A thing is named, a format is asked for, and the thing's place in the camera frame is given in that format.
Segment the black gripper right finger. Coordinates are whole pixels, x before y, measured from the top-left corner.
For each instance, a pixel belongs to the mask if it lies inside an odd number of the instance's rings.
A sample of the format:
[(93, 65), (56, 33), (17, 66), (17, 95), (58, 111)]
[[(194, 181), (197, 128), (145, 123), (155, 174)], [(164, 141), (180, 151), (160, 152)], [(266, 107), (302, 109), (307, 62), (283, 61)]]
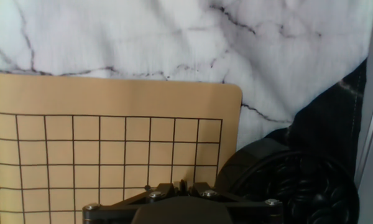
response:
[(266, 199), (253, 202), (227, 191), (209, 186), (206, 182), (183, 183), (183, 195), (199, 200), (192, 209), (201, 213), (210, 223), (282, 224), (282, 202)]

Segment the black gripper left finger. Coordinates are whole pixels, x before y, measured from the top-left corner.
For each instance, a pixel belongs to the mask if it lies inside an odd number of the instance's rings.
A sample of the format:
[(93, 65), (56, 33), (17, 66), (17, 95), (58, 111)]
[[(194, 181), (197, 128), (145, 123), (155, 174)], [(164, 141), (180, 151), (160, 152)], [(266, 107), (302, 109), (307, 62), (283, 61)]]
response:
[(82, 209), (82, 224), (131, 223), (138, 209), (165, 199), (180, 196), (182, 182), (145, 187), (145, 192), (113, 205), (90, 203)]

